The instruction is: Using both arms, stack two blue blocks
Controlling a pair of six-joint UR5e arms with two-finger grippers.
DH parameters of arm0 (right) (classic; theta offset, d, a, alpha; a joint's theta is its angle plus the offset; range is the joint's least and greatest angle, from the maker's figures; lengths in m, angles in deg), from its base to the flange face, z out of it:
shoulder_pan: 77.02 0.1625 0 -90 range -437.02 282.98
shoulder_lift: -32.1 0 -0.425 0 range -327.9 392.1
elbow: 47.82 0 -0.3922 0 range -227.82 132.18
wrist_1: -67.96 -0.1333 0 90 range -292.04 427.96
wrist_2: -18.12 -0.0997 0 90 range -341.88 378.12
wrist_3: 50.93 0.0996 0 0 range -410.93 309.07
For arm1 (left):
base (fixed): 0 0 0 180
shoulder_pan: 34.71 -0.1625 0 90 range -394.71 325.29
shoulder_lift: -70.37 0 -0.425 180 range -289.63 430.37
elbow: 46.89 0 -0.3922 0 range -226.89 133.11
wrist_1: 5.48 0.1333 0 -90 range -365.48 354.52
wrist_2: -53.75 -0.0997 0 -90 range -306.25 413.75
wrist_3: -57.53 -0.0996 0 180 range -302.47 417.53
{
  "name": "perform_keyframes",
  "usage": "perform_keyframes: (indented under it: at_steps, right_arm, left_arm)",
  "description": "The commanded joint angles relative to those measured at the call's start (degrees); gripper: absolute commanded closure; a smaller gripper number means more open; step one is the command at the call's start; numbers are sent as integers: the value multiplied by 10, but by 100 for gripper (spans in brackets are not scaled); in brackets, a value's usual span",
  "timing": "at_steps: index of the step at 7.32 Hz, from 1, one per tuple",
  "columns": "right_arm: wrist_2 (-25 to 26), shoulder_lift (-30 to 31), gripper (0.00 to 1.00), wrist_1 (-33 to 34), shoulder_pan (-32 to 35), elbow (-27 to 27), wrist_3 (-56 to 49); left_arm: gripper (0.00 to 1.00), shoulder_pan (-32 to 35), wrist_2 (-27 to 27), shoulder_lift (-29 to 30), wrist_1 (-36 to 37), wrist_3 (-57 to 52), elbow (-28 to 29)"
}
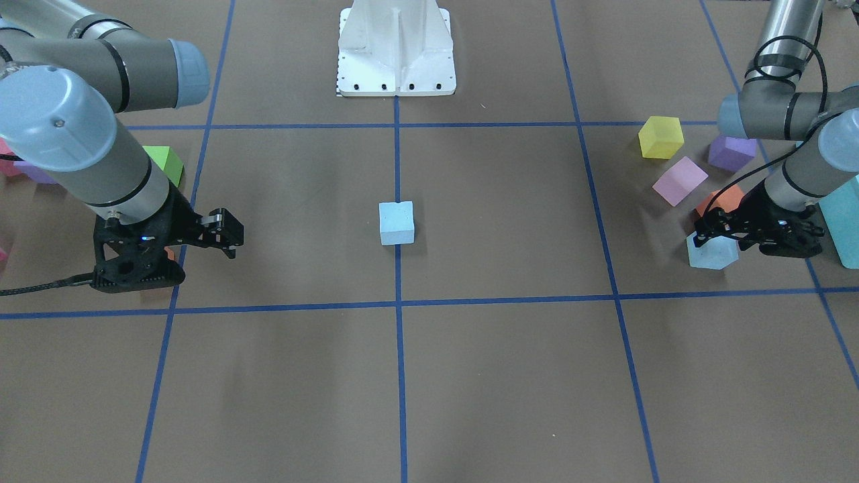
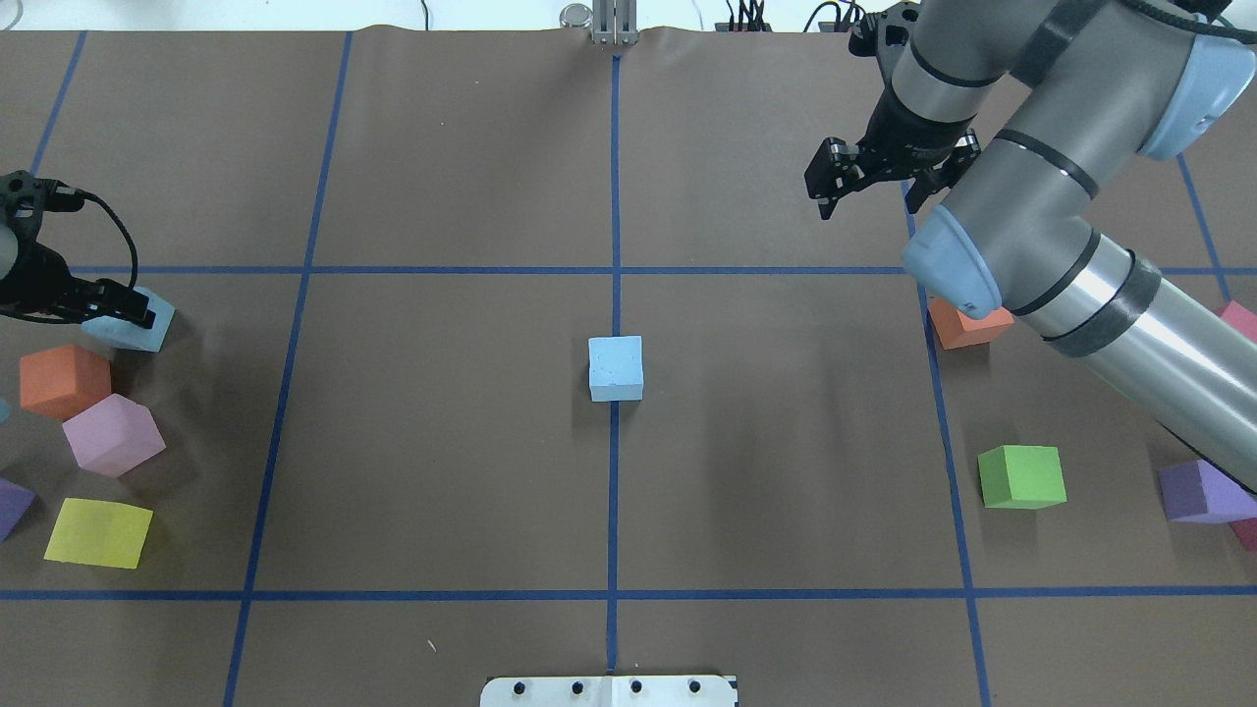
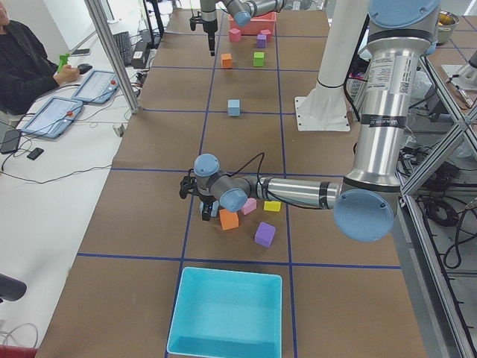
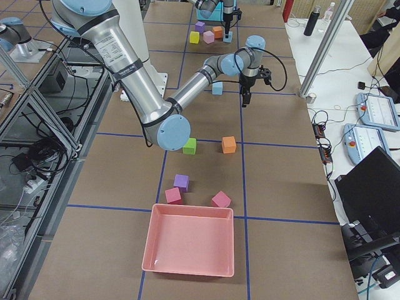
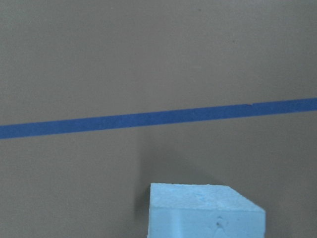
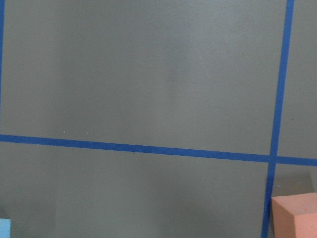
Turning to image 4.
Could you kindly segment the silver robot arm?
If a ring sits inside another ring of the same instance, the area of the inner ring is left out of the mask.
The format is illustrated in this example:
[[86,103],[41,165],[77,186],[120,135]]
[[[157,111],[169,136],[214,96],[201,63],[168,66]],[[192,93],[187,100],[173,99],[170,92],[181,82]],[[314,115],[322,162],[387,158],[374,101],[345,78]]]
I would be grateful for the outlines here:
[[233,21],[234,16],[237,16],[237,21],[241,19],[242,11],[236,6],[235,1],[189,0],[188,2],[191,3],[205,19],[209,19],[219,3],[221,3],[219,20],[224,28],[223,38],[225,39],[229,38],[231,22]]
[[167,151],[184,147],[191,134],[189,121],[181,114],[199,93],[221,74],[258,74],[266,41],[249,36],[237,52],[211,56],[188,82],[163,99],[119,25],[120,15],[111,1],[53,1],[51,22],[58,31],[91,41],[114,80],[121,84],[138,113],[144,137]]

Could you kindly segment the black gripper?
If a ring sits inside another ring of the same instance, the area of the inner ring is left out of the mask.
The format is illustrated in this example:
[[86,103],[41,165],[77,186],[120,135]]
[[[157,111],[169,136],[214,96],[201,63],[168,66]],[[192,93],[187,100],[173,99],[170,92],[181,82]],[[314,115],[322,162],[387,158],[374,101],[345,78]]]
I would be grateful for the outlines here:
[[239,75],[239,83],[241,85],[240,95],[242,97],[242,108],[246,108],[251,102],[251,88],[248,86],[254,86],[256,80],[262,79],[265,85],[271,84],[271,71],[264,66],[256,68],[247,68],[242,71]]
[[223,6],[222,7],[222,20],[224,21],[224,34],[230,31],[231,21],[233,17],[237,16],[237,20],[241,20],[242,11],[237,6]]

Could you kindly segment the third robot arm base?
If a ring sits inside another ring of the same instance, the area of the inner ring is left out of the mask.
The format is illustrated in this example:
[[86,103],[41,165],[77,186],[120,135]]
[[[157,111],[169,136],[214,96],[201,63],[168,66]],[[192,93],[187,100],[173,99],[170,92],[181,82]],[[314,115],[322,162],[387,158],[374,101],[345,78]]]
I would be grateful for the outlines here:
[[33,39],[18,17],[1,19],[1,47],[16,63],[39,63],[44,56],[41,43]]

